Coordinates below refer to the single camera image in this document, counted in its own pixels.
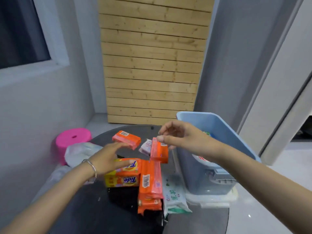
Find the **dark window glass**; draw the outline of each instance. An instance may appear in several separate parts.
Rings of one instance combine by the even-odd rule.
[[[0,0],[0,69],[50,59],[33,0]]]

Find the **silver bracelet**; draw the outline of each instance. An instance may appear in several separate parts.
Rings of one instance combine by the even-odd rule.
[[[91,165],[92,169],[94,170],[94,172],[96,173],[96,168],[95,166],[89,161],[89,159],[84,159],[81,163],[83,162],[87,162],[88,164]]]

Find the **wooden plank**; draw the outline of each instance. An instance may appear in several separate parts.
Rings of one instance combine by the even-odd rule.
[[[151,90],[130,90],[130,89],[106,88],[105,91],[106,91],[106,97],[110,97],[110,98],[135,98],[135,99],[193,103],[196,97],[196,94],[162,92],[162,91],[151,91]]]
[[[155,6],[121,0],[99,0],[99,13],[140,19],[209,26],[210,12]]]
[[[101,43],[102,53],[105,55],[142,57],[173,61],[187,61],[202,63],[204,52],[178,50],[169,48],[146,47],[119,43]]]
[[[209,27],[99,14],[101,28],[207,39]]]
[[[161,117],[176,118],[177,112],[174,110],[146,109],[146,108],[123,108],[123,107],[107,107],[109,115],[135,116],[135,117]]]
[[[126,0],[159,6],[170,6],[197,11],[213,11],[214,0]]]
[[[193,103],[169,102],[157,100],[128,99],[128,98],[106,98],[107,106],[124,107],[124,108],[149,108],[149,109],[165,109],[192,111]]]
[[[154,81],[168,81],[198,84],[199,74],[161,71],[161,70],[141,70],[120,67],[104,66],[104,76],[108,78],[142,79]]]
[[[131,117],[131,116],[107,115],[107,121],[109,123],[150,124],[150,125],[162,126],[166,122],[172,121],[172,118]]]
[[[162,82],[139,79],[119,79],[105,77],[105,86],[115,89],[152,90],[164,92],[191,93],[197,92],[196,84]]]
[[[103,66],[200,73],[201,63],[103,55]]]
[[[206,40],[123,30],[101,29],[101,41],[141,46],[205,51]]]

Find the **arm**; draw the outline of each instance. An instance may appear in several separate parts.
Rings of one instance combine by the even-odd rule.
[[[97,175],[130,165],[133,162],[132,160],[121,162],[114,160],[116,150],[126,146],[128,145],[125,143],[108,144],[94,154],[90,161],[95,166]],[[39,200],[20,213],[1,231],[1,234],[47,233],[74,194],[94,174],[95,172],[90,164],[82,163],[78,165]]]
[[[312,192],[189,123],[162,126],[158,141],[182,147],[226,169],[293,233],[312,232]]]

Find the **plastic stool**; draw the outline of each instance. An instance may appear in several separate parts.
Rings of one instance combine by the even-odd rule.
[[[60,164],[66,164],[64,155],[68,146],[75,143],[89,142],[91,139],[91,132],[86,128],[75,128],[71,130],[66,130],[59,134],[56,139],[56,144],[59,153]]]

